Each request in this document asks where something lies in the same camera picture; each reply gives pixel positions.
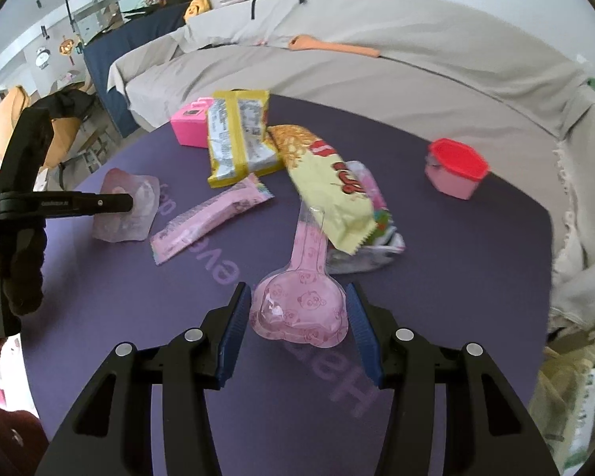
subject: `black glove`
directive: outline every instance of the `black glove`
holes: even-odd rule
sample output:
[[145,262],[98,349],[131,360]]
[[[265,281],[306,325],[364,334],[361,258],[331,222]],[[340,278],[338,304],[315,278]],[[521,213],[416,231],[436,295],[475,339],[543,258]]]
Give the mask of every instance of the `black glove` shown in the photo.
[[5,259],[5,254],[0,250],[2,290],[14,315],[32,313],[42,303],[45,248],[46,232],[39,228],[17,232],[16,252],[10,259]]

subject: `purple table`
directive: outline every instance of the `purple table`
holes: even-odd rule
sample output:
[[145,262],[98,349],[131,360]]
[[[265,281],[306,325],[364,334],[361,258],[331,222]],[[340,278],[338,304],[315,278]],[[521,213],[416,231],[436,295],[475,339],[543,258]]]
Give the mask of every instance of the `purple table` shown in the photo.
[[[274,96],[270,123],[296,123],[362,160],[389,203],[408,251],[390,267],[353,278],[402,326],[430,342],[484,345],[523,402],[534,389],[546,336],[551,270],[547,212],[488,177],[472,200],[439,194],[423,168],[427,142],[330,107]],[[154,175],[165,202],[152,232],[216,193],[205,150],[181,147],[169,125],[117,155],[80,190],[97,192],[107,169]],[[264,177],[275,199],[228,222],[156,267],[146,242],[106,244],[91,217],[48,225],[45,300],[24,321],[29,383],[49,437],[110,350],[129,341],[163,345],[227,303],[236,283],[255,286],[289,260],[299,198],[286,172]],[[439,405],[444,393],[437,392]],[[226,476],[369,476],[392,394],[363,375],[352,335],[329,350],[270,342],[248,330],[235,375],[207,392]],[[160,392],[153,406],[155,474],[165,474]],[[436,445],[444,442],[442,408]],[[441,468],[435,456],[432,474]]]

